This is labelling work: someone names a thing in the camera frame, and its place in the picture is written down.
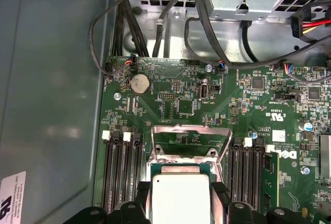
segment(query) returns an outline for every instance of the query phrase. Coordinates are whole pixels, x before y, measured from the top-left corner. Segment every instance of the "screw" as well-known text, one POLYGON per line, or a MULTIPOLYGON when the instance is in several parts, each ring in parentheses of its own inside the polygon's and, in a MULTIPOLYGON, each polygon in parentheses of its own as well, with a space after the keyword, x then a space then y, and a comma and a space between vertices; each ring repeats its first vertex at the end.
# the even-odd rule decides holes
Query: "screw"
POLYGON ((283 210, 280 210, 280 209, 275 209, 274 212, 277 214, 277 215, 284 215, 285 212, 283 210))
POLYGON ((258 137, 258 134, 256 132, 249 131, 248 132, 248 137, 250 137, 252 139, 256 139, 258 137))
POLYGON ((205 71, 206 72, 212 72, 213 71, 213 66, 212 65, 206 65, 205 66, 205 71))
POLYGON ((301 168, 301 173, 302 173, 303 175, 308 175, 308 174, 310 173, 310 169, 309 169, 308 167, 306 167, 306 166, 303 166, 303 167, 301 168))
POLYGON ((180 13, 179 11, 174 12, 175 19, 179 19, 180 13))
POLYGON ((242 205, 241 203, 236 203, 234 206, 237 208, 244 208, 244 205, 242 205))
POLYGON ((116 92, 116 93, 114 94, 114 99, 115 99, 116 101, 119 101, 119 100, 121 99, 121 97, 122 97, 122 95, 121 95, 119 92, 116 92))

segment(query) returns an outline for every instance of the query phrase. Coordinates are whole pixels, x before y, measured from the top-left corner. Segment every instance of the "red and yellow wires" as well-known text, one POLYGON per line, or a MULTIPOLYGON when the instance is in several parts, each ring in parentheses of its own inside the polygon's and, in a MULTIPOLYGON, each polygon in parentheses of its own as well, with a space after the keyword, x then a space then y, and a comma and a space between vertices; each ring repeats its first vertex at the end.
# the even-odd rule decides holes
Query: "red and yellow wires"
POLYGON ((291 74, 293 68, 293 64, 284 64, 285 74, 291 74))
POLYGON ((312 22, 304 22, 303 23, 303 34, 306 34, 312 30, 314 30, 315 28, 321 26, 321 25, 325 25, 325 24, 331 24, 331 20, 319 20, 319 21, 312 21, 312 22))

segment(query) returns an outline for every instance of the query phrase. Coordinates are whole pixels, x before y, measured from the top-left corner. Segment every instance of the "capacitor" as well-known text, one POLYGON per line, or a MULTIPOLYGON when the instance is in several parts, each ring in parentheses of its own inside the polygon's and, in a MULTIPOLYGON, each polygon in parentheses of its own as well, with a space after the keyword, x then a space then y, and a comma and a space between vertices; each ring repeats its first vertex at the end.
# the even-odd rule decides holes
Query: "capacitor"
POLYGON ((310 173, 310 169, 307 166, 302 166, 301 167, 301 173, 303 175, 308 175, 310 173))
POLYGON ((248 137, 250 137, 252 139, 256 139, 258 137, 258 133, 254 132, 254 131, 249 131, 248 132, 248 137))
POLYGON ((311 132, 312 131, 312 124, 310 122, 301 122, 299 124, 299 129, 301 131, 308 131, 311 132))
POLYGON ((212 72, 213 71, 213 66, 212 65, 206 65, 205 66, 205 71, 206 72, 212 72))

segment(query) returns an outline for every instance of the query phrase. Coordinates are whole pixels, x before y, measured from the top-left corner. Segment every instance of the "sticker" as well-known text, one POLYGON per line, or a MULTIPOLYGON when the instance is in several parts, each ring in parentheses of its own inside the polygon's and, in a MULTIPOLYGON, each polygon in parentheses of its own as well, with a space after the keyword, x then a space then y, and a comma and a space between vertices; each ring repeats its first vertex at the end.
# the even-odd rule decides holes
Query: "sticker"
POLYGON ((274 142, 285 142, 286 131, 285 130, 273 130, 274 142))
POLYGON ((26 172, 23 171, 1 181, 0 224, 20 224, 26 172))

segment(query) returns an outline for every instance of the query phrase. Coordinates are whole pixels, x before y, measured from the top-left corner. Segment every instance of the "power cable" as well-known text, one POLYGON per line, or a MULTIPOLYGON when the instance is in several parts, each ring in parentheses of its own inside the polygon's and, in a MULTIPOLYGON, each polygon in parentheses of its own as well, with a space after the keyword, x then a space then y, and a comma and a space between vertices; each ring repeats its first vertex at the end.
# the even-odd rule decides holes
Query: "power cable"
POLYGON ((108 72, 106 70, 104 70, 102 68, 102 66, 99 63, 99 60, 97 58, 97 55, 95 53, 95 48, 94 48, 94 43, 93 43, 93 30, 94 30, 94 26, 97 23, 98 20, 100 20, 102 17, 104 17, 106 14, 110 13, 111 11, 113 11, 117 5, 119 5, 121 2, 123 2, 124 0, 117 0, 116 2, 114 2, 114 4, 112 6, 110 6, 109 8, 107 8, 104 12, 102 12, 97 18, 95 18, 94 20, 92 20, 90 26, 89 26, 89 30, 88 30, 88 41, 89 41, 89 49, 91 51, 91 55, 93 58, 93 61, 95 63, 95 65, 97 66, 97 68, 105 75, 108 75, 110 77, 118 74, 119 72, 121 72, 124 67, 126 66, 125 64, 120 66, 119 68, 117 68, 115 71, 113 72, 108 72))

